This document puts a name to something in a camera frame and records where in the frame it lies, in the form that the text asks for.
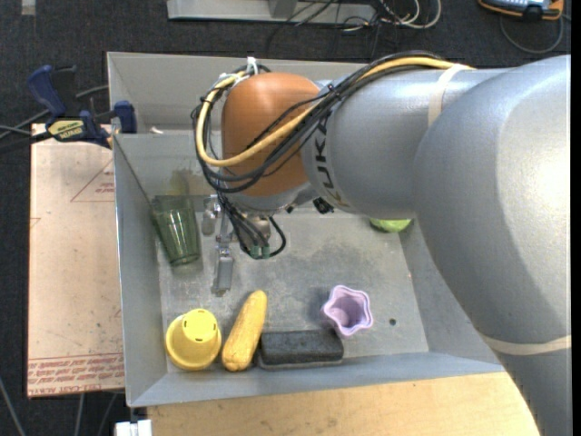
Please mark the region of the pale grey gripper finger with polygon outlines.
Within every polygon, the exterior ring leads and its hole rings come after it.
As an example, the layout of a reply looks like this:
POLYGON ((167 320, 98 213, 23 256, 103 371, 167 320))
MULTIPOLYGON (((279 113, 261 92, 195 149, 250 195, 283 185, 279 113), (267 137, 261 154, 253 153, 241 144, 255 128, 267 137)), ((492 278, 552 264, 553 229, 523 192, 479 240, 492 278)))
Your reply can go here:
POLYGON ((223 296, 231 289, 234 259, 228 245, 217 249, 217 262, 212 292, 216 296, 223 296))
POLYGON ((204 236, 211 236, 215 233, 218 204, 215 199, 205 199, 203 206, 201 231, 204 236))

